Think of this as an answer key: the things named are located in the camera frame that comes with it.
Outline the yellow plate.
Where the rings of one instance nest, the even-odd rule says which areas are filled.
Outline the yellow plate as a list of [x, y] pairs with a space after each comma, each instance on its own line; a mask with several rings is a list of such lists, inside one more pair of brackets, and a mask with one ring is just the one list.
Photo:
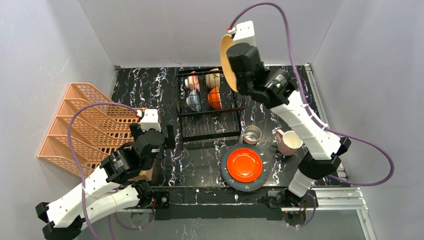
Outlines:
[[225, 80], [228, 84], [228, 86], [234, 91], [238, 92], [237, 90], [237, 79], [235, 76], [235, 73], [233, 72], [229, 59], [227, 57], [227, 50], [233, 46], [233, 38], [230, 34], [226, 34], [222, 37], [220, 42], [220, 49], [219, 49], [219, 55], [220, 55], [220, 63], [222, 67], [222, 71], [225, 77]]

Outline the orange glossy bowl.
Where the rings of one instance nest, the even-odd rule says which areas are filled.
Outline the orange glossy bowl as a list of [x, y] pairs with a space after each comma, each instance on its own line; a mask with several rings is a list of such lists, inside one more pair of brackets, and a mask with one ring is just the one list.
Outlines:
[[208, 104], [214, 109], [214, 110], [221, 110], [222, 109], [222, 102], [221, 102], [221, 95], [220, 95], [220, 89], [213, 88], [209, 94], [207, 95]]

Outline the blue floral bowl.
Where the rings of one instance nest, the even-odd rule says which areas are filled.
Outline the blue floral bowl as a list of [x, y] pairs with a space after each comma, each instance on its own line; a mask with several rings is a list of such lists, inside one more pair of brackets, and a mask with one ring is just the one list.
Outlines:
[[194, 89], [188, 94], [186, 105], [194, 112], [202, 111], [202, 100], [198, 90]]

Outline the black wire dish rack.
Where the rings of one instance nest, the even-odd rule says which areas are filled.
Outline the black wire dish rack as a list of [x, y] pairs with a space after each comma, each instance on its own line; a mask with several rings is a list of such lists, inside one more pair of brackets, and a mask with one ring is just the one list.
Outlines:
[[245, 99], [228, 85], [220, 66], [179, 70], [176, 111], [184, 142], [237, 137]]

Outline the orange patterned bowl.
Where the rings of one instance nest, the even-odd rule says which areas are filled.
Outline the orange patterned bowl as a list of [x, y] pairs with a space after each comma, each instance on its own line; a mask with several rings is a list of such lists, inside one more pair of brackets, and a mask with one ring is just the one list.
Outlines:
[[200, 92], [199, 76], [194, 75], [195, 73], [196, 71], [192, 71], [191, 75], [184, 79], [184, 86], [191, 91], [196, 90], [197, 92]]

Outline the orange red plate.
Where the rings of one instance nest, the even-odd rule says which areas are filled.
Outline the orange red plate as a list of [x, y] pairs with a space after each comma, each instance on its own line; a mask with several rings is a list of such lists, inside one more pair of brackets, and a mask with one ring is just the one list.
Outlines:
[[228, 155], [226, 169], [236, 181], [250, 183], [259, 178], [264, 169], [264, 164], [261, 155], [256, 150], [238, 147]]

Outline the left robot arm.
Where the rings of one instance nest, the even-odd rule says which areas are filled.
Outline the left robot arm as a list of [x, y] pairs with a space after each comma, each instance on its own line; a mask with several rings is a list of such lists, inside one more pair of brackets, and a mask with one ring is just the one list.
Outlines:
[[136, 133], [134, 141], [112, 152], [83, 183], [64, 196], [35, 207], [38, 218], [46, 223], [42, 229], [46, 240], [73, 240], [89, 223], [126, 208], [141, 207], [154, 212], [169, 207], [169, 192], [155, 193], [147, 180], [137, 180], [118, 192], [108, 193], [141, 171], [151, 169], [165, 149], [176, 147], [171, 124], [165, 131], [142, 131], [135, 123], [130, 128]]

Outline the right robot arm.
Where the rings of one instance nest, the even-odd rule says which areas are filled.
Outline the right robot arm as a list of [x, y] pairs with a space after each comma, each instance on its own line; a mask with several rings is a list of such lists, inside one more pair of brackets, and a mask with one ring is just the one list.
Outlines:
[[327, 131], [302, 102], [296, 81], [281, 68], [265, 68], [255, 46], [237, 43], [224, 50], [223, 55], [235, 75], [237, 92], [250, 96], [280, 117], [308, 148], [285, 191], [286, 196], [302, 198], [315, 181], [337, 171], [340, 155], [349, 149], [351, 141]]

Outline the orange file organizer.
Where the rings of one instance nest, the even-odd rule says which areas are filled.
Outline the orange file organizer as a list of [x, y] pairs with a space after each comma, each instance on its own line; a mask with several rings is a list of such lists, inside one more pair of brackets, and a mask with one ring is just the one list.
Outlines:
[[80, 177], [81, 173], [69, 149], [67, 133], [71, 124], [71, 143], [85, 177], [101, 161], [122, 144], [133, 141], [130, 124], [137, 123], [136, 114], [123, 107], [101, 105], [90, 107], [73, 115], [92, 103], [110, 103], [111, 99], [90, 83], [71, 83], [39, 150], [38, 158]]

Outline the stainless steel cup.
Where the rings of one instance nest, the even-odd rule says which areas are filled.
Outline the stainless steel cup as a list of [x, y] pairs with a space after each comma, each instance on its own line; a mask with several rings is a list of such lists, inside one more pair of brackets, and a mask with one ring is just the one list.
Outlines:
[[242, 141], [245, 144], [257, 145], [262, 137], [262, 131], [255, 125], [246, 126], [242, 131]]

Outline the dark teal plate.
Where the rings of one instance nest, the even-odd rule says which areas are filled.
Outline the dark teal plate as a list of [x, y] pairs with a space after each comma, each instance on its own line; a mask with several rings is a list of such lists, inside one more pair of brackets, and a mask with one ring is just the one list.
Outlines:
[[[228, 170], [227, 170], [227, 157], [229, 156], [230, 152], [232, 150], [235, 150], [236, 148], [241, 148], [241, 147], [247, 147], [250, 149], [254, 149], [256, 150], [262, 159], [262, 163], [263, 163], [263, 170], [261, 175], [259, 176], [258, 179], [252, 181], [252, 182], [240, 182], [237, 181], [235, 179], [233, 179]], [[241, 191], [241, 192], [254, 192], [258, 189], [260, 189], [261, 187], [263, 187], [265, 185], [265, 183], [268, 180], [268, 177], [270, 175], [270, 165], [269, 165], [269, 161], [266, 158], [265, 154], [256, 146], [254, 145], [250, 145], [250, 144], [237, 144], [235, 146], [232, 146], [229, 150], [227, 150], [221, 158], [220, 161], [220, 173], [221, 173], [221, 177], [223, 178], [224, 182], [226, 184], [228, 184], [230, 187], [234, 188], [237, 191]]]

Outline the pink mug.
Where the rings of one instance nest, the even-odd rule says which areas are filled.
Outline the pink mug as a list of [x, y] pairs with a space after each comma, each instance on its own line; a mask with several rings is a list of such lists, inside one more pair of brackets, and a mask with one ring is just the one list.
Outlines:
[[284, 156], [294, 155], [304, 144], [293, 130], [284, 132], [278, 129], [275, 137], [278, 142], [278, 150]]

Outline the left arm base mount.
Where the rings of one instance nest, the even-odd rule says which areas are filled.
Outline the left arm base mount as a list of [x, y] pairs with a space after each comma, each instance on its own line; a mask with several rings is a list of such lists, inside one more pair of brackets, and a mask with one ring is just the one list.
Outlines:
[[154, 190], [146, 180], [138, 180], [122, 189], [124, 208], [168, 209], [171, 194], [167, 190]]

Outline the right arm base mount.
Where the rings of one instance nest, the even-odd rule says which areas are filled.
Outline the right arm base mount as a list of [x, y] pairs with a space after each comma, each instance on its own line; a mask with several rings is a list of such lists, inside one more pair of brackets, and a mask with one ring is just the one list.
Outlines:
[[298, 197], [288, 189], [270, 190], [266, 196], [257, 199], [258, 204], [265, 204], [270, 209], [284, 209], [283, 221], [287, 226], [301, 228], [308, 225], [316, 215], [319, 206], [314, 190], [307, 190], [303, 197]]

